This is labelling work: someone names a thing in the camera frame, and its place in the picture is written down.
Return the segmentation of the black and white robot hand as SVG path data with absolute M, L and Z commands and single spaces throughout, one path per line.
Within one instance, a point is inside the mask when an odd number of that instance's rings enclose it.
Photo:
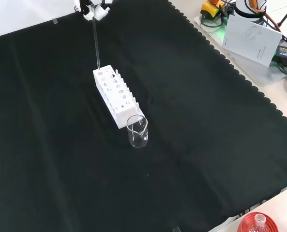
M 103 19 L 114 0 L 75 0 L 75 10 L 88 21 Z

